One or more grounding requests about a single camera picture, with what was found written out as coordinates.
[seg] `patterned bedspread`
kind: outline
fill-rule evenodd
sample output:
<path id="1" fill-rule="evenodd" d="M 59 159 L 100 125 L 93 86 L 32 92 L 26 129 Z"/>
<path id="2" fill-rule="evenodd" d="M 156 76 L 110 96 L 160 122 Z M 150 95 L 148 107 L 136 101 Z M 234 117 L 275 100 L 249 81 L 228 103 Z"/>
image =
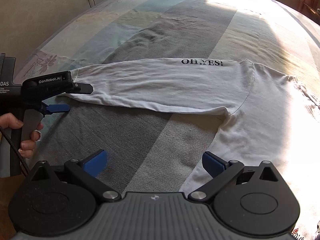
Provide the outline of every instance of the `patterned bedspread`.
<path id="1" fill-rule="evenodd" d="M 249 59 L 297 76 L 319 95 L 319 45 L 320 27 L 274 0 L 105 0 L 42 44 L 15 82 L 143 58 Z M 103 148 L 110 162 L 99 179 L 122 193 L 177 191 L 224 119 L 66 97 L 49 102 L 67 102 L 71 111 L 46 116 L 44 139 L 32 163 L 62 164 Z M 284 120 L 286 107 L 283 102 L 279 112 Z"/>

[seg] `hand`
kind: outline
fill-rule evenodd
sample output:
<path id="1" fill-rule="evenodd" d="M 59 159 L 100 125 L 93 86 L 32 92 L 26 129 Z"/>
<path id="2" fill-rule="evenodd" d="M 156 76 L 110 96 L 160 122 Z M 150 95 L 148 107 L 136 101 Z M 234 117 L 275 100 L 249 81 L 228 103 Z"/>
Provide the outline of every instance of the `hand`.
<path id="1" fill-rule="evenodd" d="M 5 129 L 10 127 L 11 129 L 19 129 L 23 126 L 23 122 L 18 120 L 13 114 L 8 113 L 0 116 L 0 126 Z M 40 123 L 37 130 L 41 130 L 43 124 Z M 30 134 L 30 140 L 25 140 L 21 142 L 19 152 L 22 157 L 31 158 L 33 156 L 33 150 L 36 148 L 36 141 L 39 140 L 40 134 L 37 131 L 33 131 Z"/>

